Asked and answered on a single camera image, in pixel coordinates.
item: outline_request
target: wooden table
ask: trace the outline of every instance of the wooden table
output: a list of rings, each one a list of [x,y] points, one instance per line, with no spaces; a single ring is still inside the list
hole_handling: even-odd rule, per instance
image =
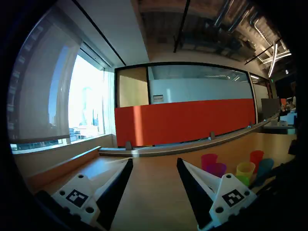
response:
[[[272,158],[274,167],[288,162],[288,154],[295,135],[250,133],[239,139],[195,152],[170,156],[134,158],[134,168],[125,188],[111,230],[197,230],[197,222],[187,194],[177,172],[177,158],[201,168],[201,156],[216,153],[218,162],[227,165],[227,172],[235,174],[236,166],[249,161],[253,150],[263,150],[264,158]],[[99,157],[71,174],[44,187],[54,193],[72,176],[81,172],[89,178],[108,171],[126,158]]]

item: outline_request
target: plastic cup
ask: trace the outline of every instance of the plastic cup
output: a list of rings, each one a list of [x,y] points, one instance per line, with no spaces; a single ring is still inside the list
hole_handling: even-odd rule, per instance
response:
[[[213,163],[206,166],[205,171],[214,176],[222,177],[227,170],[227,166],[223,163]]]
[[[205,171],[207,165],[216,163],[217,157],[218,156],[214,153],[209,153],[209,154],[205,154],[205,155],[201,156],[202,170]]]
[[[242,162],[236,167],[236,176],[246,176],[250,180],[255,167],[252,162]]]
[[[246,176],[236,176],[244,185],[249,186],[249,179]]]
[[[261,176],[263,176],[264,174],[268,173],[269,171],[271,171],[271,169],[274,166],[274,161],[273,159],[263,159],[260,161],[259,163],[259,169],[257,172],[257,177],[256,180],[258,180],[258,178],[260,178]],[[265,180],[258,182],[258,184],[256,184],[257,186],[261,186],[262,184],[264,184]]]
[[[250,153],[250,162],[256,165],[253,173],[256,173],[258,171],[259,162],[263,159],[263,155],[264,152],[260,150],[255,150]]]

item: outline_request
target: sign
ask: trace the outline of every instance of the sign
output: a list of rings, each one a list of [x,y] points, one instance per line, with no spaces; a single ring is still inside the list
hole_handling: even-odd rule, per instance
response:
[[[159,103],[164,101],[163,95],[154,95],[153,96],[153,103]]]

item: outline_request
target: skyscraper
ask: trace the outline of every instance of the skyscraper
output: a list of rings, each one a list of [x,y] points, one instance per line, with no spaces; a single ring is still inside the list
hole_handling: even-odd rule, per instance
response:
[[[81,125],[94,125],[94,94],[90,87],[82,90],[82,122]]]

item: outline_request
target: window sill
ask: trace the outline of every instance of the window sill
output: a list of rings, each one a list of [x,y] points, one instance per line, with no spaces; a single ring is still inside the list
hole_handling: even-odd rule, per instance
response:
[[[72,144],[76,144],[76,143],[80,143],[83,141],[88,141],[91,139],[96,139],[99,137],[103,137],[103,136],[108,136],[109,134],[102,134],[102,135],[98,135],[98,136],[93,136],[93,137],[89,137],[86,139],[81,139],[78,141],[73,141],[70,144],[56,144],[56,145],[52,145],[52,146],[48,146],[48,147],[39,147],[39,148],[34,148],[34,149],[28,149],[28,150],[20,150],[20,151],[13,151],[12,150],[12,154],[13,155],[20,155],[20,154],[29,154],[29,153],[36,153],[36,152],[41,152],[41,151],[46,151],[46,150],[50,150],[50,149],[56,149],[56,148],[60,148],[60,147],[64,147],[64,146],[68,146],[68,145],[72,145]]]
[[[83,141],[88,141],[88,140],[91,140],[91,139],[95,139],[95,138],[99,138],[99,137],[107,136],[107,135],[108,134],[101,134],[101,135],[92,136],[92,137],[81,139],[81,140],[77,140],[77,141],[72,141],[71,144],[76,144],[76,143],[80,143],[80,142],[83,142]]]

